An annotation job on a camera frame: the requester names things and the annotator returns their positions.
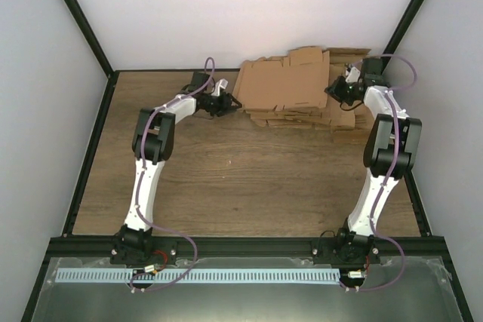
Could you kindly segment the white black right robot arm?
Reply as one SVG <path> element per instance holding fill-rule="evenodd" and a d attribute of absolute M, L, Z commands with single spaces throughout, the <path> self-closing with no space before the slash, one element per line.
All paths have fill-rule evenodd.
<path fill-rule="evenodd" d="M 364 262 L 377 239 L 391 240 L 378 231 L 378 220 L 392 190 L 415 164 L 422 122 L 395 100 L 397 87 L 383 78 L 384 59 L 384 54 L 366 57 L 347 66 L 326 89 L 341 104 L 366 106 L 374 123 L 363 153 L 366 177 L 358 201 L 338 232 L 320 235 L 313 244 L 316 262 Z"/>

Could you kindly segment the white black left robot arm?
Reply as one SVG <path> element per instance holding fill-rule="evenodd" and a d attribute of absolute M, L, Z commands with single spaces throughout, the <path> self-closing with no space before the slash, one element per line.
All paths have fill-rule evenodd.
<path fill-rule="evenodd" d="M 242 107 L 226 89 L 228 81 L 212 74 L 194 72 L 189 84 L 167 103 L 140 110 L 132 141 L 135 180 L 130 207 L 115 234 L 112 259 L 117 263 L 144 265 L 154 256 L 153 210 L 158 182 L 174 149 L 178 123 L 197 111 L 222 117 Z"/>

